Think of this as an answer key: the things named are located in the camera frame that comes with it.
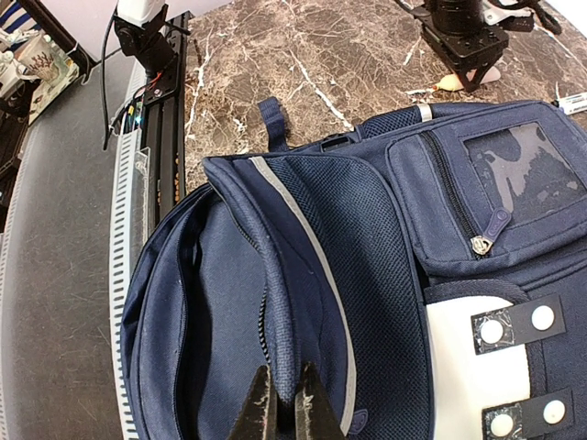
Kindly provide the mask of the peach highlighter marker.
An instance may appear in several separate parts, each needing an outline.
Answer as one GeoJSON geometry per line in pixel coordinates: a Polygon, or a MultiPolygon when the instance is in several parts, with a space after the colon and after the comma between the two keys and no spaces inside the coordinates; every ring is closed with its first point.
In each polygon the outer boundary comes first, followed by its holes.
{"type": "MultiPolygon", "coordinates": [[[[492,67],[482,78],[481,84],[485,83],[492,83],[499,81],[501,79],[500,71],[492,67]]],[[[457,92],[463,90],[464,86],[461,83],[457,74],[452,73],[449,75],[444,76],[439,82],[432,86],[432,90],[436,91],[446,91],[446,92],[457,92]]]]}

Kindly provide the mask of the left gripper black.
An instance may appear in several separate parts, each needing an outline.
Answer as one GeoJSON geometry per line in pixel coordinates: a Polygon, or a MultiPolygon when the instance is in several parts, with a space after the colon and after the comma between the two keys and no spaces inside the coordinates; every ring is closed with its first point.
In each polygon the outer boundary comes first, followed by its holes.
{"type": "Polygon", "coordinates": [[[503,56],[510,31],[535,25],[535,11],[516,1],[425,1],[412,15],[421,37],[466,90],[478,89],[503,56]]]}

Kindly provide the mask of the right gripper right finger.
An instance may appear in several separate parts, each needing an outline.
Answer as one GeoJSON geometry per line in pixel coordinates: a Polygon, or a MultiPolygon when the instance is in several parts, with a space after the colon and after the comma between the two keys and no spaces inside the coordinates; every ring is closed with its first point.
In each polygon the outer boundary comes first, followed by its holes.
{"type": "Polygon", "coordinates": [[[296,388],[294,418],[296,439],[345,439],[316,365],[310,362],[303,365],[301,380],[296,388]]]}

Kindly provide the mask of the navy blue student backpack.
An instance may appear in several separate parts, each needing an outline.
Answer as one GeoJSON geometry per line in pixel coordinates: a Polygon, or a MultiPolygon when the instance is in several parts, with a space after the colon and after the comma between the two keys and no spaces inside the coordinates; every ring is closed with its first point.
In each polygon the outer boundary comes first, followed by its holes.
{"type": "Polygon", "coordinates": [[[552,104],[432,104],[210,157],[122,318],[141,439],[228,439],[257,369],[296,439],[316,365],[345,439],[586,436],[586,132],[552,104]]]}

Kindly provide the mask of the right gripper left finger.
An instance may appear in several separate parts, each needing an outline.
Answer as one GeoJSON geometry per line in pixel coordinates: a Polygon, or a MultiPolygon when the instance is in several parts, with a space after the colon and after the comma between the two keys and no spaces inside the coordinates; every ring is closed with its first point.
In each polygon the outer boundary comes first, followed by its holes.
{"type": "Polygon", "coordinates": [[[275,386],[269,365],[257,369],[229,440],[275,438],[275,386]]]}

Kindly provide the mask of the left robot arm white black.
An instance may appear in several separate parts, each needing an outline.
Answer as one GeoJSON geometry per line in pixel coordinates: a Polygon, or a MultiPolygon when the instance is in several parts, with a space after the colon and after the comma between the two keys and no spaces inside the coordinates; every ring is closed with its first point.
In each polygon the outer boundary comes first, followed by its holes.
{"type": "MultiPolygon", "coordinates": [[[[425,1],[397,4],[421,25],[421,35],[465,91],[479,88],[509,45],[510,32],[529,32],[538,11],[530,1],[425,1]]],[[[122,52],[133,57],[147,74],[123,112],[105,123],[123,135],[138,131],[141,146],[151,153],[177,157],[183,151],[180,101],[184,94],[188,12],[167,17],[163,1],[120,1],[106,31],[115,33],[122,52]]]]}

